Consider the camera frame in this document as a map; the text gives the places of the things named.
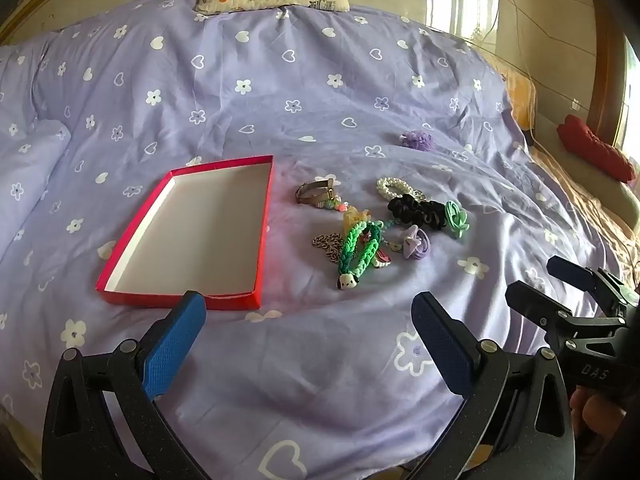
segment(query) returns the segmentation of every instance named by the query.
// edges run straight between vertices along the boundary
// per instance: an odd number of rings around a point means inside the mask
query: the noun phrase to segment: pearl bracelet
[[[411,196],[414,195],[413,187],[409,186],[404,180],[400,180],[399,178],[393,178],[390,176],[379,178],[376,182],[376,187],[378,188],[378,193],[380,193],[380,196],[387,202],[404,194]],[[393,191],[391,191],[390,188],[392,187],[400,191],[400,193],[394,193]]]

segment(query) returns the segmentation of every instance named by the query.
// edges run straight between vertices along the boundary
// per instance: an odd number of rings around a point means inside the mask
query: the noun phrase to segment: red cushion
[[[568,152],[575,153],[616,180],[629,182],[635,179],[636,170],[626,156],[593,135],[582,119],[567,115],[564,124],[558,126],[558,135]]]

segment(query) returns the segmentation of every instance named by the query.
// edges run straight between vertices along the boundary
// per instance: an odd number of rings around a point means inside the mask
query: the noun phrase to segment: blue gripper pad
[[[200,333],[206,314],[204,298],[189,291],[171,313],[158,322],[163,331],[156,335],[157,340],[142,363],[142,387],[150,400],[168,390]]]
[[[466,399],[480,359],[476,338],[461,321],[451,319],[430,292],[414,298],[411,318],[449,390]]]

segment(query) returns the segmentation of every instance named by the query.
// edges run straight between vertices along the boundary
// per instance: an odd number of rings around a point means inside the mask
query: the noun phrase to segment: loom band bracelet
[[[356,250],[356,244],[360,235],[368,230],[370,233],[362,254],[358,258],[358,263],[350,269],[350,263]],[[344,239],[340,258],[338,259],[338,282],[339,289],[353,288],[358,285],[360,276],[367,269],[371,260],[376,255],[380,245],[380,227],[375,222],[358,222],[351,229]]]
[[[456,238],[462,238],[463,233],[469,229],[469,224],[466,223],[466,211],[453,200],[445,204],[445,218],[447,226]]]

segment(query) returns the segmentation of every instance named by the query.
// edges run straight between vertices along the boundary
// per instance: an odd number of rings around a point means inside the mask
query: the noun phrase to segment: black scrunchie
[[[407,193],[391,199],[387,208],[394,218],[403,224],[414,224],[418,227],[428,225],[431,229],[440,231],[447,223],[444,204],[433,200],[418,202]]]

